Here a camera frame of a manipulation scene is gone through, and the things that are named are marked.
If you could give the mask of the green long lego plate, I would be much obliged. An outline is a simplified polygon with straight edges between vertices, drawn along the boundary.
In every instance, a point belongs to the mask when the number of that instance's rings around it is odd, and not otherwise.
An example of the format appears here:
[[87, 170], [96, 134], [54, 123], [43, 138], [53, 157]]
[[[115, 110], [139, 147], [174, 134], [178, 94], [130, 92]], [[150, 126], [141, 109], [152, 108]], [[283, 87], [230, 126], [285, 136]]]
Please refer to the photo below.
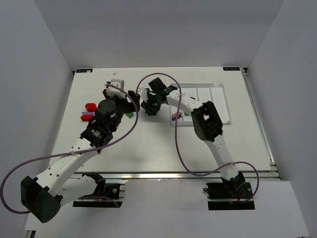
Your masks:
[[148, 111], [148, 110], [145, 111], [145, 114], [147, 114], [149, 116], [156, 116], [157, 115], [156, 112], [152, 112], [152, 111]]

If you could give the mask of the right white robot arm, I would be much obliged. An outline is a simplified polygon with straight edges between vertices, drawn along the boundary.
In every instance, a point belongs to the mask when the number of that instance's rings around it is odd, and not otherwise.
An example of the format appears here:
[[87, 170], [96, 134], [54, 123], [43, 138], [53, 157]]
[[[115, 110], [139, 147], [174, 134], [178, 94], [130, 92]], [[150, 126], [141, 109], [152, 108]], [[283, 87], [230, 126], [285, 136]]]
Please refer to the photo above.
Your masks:
[[224, 189], [235, 195], [245, 183], [242, 172], [234, 164], [223, 137], [223, 123], [213, 102], [199, 102], [182, 92], [180, 85], [166, 86], [160, 78], [149, 82], [150, 90], [137, 86], [142, 98], [141, 107], [150, 116], [155, 116], [162, 104], [176, 107], [190, 115], [194, 132], [205, 142], [220, 168]]

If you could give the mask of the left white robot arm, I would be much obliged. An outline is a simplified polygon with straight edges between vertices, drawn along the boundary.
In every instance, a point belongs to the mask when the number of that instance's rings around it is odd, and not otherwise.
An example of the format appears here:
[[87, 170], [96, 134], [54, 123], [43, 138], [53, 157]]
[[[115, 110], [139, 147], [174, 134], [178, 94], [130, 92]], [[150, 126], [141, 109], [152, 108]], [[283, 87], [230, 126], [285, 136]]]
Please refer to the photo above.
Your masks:
[[26, 176], [21, 182], [21, 203], [41, 223], [50, 221], [69, 202], [105, 193], [105, 179], [95, 172], [84, 173], [66, 184], [82, 165], [109, 145], [124, 114], [140, 110], [140, 95], [134, 91], [105, 89], [104, 96], [70, 151], [34, 178]]

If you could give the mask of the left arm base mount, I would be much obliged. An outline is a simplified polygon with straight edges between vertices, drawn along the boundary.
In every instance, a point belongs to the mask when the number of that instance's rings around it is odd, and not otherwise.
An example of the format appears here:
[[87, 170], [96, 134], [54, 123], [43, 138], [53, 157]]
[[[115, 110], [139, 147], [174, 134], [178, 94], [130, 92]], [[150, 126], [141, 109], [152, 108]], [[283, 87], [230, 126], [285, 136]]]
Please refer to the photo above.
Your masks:
[[95, 172], [83, 173], [82, 177], [92, 178], [97, 187], [84, 198], [73, 201], [78, 208], [120, 208], [123, 202], [123, 184], [107, 183], [106, 179]]

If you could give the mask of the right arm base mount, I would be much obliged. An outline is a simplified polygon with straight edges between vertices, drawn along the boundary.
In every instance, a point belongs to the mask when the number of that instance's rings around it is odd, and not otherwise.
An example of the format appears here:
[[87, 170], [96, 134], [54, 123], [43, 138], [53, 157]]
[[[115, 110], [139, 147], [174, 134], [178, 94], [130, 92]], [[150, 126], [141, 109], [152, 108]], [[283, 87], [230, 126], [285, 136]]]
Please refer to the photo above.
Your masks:
[[255, 210], [251, 185], [246, 182], [236, 192], [231, 192], [219, 182], [207, 183], [203, 188], [207, 195], [208, 209], [210, 211]]

